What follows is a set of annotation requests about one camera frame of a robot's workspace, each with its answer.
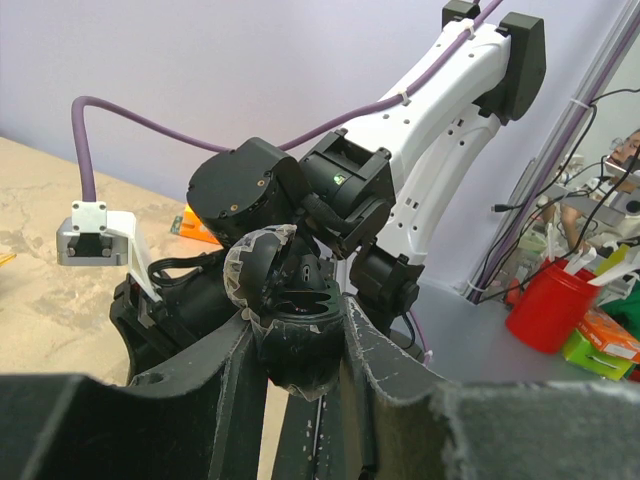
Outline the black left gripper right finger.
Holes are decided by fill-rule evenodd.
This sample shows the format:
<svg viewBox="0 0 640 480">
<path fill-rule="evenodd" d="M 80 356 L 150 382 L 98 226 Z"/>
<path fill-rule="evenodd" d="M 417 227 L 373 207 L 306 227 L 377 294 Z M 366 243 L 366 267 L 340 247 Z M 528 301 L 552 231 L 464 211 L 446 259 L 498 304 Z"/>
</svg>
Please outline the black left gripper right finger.
<svg viewBox="0 0 640 480">
<path fill-rule="evenodd" d="M 440 380 L 345 299 L 349 479 L 635 479 L 639 388 Z"/>
</svg>

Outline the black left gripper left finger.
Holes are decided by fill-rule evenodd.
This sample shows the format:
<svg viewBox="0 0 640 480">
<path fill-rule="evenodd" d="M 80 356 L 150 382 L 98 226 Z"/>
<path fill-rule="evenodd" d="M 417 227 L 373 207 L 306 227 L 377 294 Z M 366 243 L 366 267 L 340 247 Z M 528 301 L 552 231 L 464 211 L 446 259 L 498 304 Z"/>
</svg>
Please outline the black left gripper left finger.
<svg viewBox="0 0 640 480">
<path fill-rule="evenodd" d="M 260 372 L 239 316 L 126 387 L 1 378 L 4 479 L 254 479 L 259 450 Z"/>
</svg>

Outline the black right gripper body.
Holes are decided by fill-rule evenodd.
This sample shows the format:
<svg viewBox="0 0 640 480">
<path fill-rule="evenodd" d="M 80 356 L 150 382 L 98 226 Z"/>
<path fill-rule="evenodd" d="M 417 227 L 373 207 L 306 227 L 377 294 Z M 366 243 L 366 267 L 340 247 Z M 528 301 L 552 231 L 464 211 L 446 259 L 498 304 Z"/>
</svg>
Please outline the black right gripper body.
<svg viewBox="0 0 640 480">
<path fill-rule="evenodd" d="M 109 318 L 127 350 L 127 383 L 197 343 L 236 313 L 223 285 L 225 256 L 225 250 L 218 250 L 152 262 L 147 273 L 157 300 L 131 275 L 116 287 Z"/>
</svg>

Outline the black earbud charging case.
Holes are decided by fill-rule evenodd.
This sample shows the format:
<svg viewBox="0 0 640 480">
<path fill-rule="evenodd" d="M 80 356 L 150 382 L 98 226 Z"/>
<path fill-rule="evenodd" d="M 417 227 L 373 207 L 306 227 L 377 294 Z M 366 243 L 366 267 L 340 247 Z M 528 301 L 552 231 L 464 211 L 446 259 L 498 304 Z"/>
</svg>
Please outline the black earbud charging case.
<svg viewBox="0 0 640 480">
<path fill-rule="evenodd" d="M 343 355 L 345 302 L 322 267 L 292 224 L 245 234 L 223 265 L 226 295 L 251 325 L 259 363 L 274 385 L 307 401 L 333 388 Z"/>
</svg>

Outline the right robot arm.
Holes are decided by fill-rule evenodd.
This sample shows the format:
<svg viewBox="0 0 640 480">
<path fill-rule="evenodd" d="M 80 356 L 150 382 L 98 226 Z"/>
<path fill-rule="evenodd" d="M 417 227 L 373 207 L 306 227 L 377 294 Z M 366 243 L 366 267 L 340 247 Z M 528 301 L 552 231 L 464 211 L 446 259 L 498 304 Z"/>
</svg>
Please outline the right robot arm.
<svg viewBox="0 0 640 480">
<path fill-rule="evenodd" d="M 135 377 L 240 314 L 269 378 L 290 390 L 334 381 L 344 302 L 321 256 L 350 260 L 356 300 L 381 330 L 415 302 L 426 247 L 447 204 L 498 129 L 520 119 L 546 72 L 544 22 L 496 26 L 453 1 L 436 45 L 373 112 L 344 121 L 303 157 L 260 138 L 205 161 L 186 200 L 220 249 L 147 268 L 110 318 Z"/>
</svg>

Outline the orange juice carton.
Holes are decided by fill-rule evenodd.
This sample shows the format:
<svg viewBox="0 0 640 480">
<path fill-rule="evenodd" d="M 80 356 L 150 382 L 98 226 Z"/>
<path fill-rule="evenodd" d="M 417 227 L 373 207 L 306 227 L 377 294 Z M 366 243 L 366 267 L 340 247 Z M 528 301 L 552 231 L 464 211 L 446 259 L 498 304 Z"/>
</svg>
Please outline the orange juice carton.
<svg viewBox="0 0 640 480">
<path fill-rule="evenodd" d="M 188 204 L 185 205 L 183 212 L 174 218 L 170 232 L 184 238 L 219 244 L 216 237 L 204 226 Z"/>
</svg>

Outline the red cup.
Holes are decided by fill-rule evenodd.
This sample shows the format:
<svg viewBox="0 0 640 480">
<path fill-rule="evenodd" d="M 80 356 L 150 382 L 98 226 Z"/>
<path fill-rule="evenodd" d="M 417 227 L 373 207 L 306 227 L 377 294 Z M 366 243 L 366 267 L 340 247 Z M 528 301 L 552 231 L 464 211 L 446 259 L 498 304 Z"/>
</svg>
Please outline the red cup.
<svg viewBox="0 0 640 480">
<path fill-rule="evenodd" d="M 558 353 L 600 292 L 592 272 L 569 274 L 567 265 L 545 259 L 507 316 L 509 332 L 538 352 Z"/>
</svg>

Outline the yellow chips bag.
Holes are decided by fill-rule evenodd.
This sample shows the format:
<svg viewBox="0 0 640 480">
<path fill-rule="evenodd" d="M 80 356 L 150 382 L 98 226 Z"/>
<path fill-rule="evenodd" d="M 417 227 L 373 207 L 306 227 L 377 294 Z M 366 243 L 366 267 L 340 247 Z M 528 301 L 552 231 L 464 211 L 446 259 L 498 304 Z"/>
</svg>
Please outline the yellow chips bag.
<svg viewBox="0 0 640 480">
<path fill-rule="evenodd" d="M 13 261 L 17 257 L 16 254 L 1 254 L 0 255 L 0 266 L 4 266 L 11 261 Z"/>
</svg>

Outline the orange green box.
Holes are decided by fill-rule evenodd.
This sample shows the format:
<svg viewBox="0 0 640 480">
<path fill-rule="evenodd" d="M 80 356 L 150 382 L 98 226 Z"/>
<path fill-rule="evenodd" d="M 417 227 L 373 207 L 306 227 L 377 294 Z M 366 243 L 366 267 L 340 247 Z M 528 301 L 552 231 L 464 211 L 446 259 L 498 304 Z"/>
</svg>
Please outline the orange green box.
<svg viewBox="0 0 640 480">
<path fill-rule="evenodd" d="M 567 362 L 614 381 L 639 365 L 639 341 L 598 308 L 578 322 L 561 353 Z"/>
</svg>

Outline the person with headset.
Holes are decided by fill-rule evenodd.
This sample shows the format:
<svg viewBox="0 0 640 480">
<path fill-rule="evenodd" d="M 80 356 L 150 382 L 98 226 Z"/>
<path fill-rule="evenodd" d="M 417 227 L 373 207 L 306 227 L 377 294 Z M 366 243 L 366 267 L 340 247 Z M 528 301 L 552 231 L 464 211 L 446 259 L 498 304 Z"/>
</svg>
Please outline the person with headset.
<svg viewBox="0 0 640 480">
<path fill-rule="evenodd" d="M 629 157 L 634 155 L 638 147 L 639 130 L 635 130 L 624 141 L 616 144 L 606 160 L 621 165 Z M 618 181 L 619 179 L 617 177 L 593 177 L 584 187 L 587 190 L 596 188 L 596 191 L 590 195 L 590 198 L 595 202 L 599 202 Z M 582 218 L 586 217 L 586 214 L 566 203 L 549 205 L 542 212 L 542 218 L 545 223 L 560 219 L 567 250 L 575 247 L 584 224 Z M 580 242 L 580 250 L 588 251 L 591 247 L 601 248 L 608 242 L 630 240 L 638 236 L 639 217 L 626 217 L 616 227 L 601 227 L 594 234 L 586 233 Z"/>
</svg>

